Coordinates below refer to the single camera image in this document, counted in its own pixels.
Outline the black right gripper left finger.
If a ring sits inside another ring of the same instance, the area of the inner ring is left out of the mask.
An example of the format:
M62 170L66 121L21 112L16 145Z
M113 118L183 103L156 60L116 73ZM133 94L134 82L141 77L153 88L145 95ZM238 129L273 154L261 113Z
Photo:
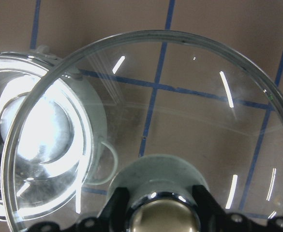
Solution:
M79 232L124 232L126 209L130 199L127 188L118 187L98 217L88 217L78 223Z

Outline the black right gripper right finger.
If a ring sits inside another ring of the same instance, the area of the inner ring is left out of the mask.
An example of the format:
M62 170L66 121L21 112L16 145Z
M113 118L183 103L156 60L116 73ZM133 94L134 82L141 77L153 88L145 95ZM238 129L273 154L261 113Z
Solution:
M203 185L192 186L202 232L283 232L283 217L260 225L240 213L226 213Z

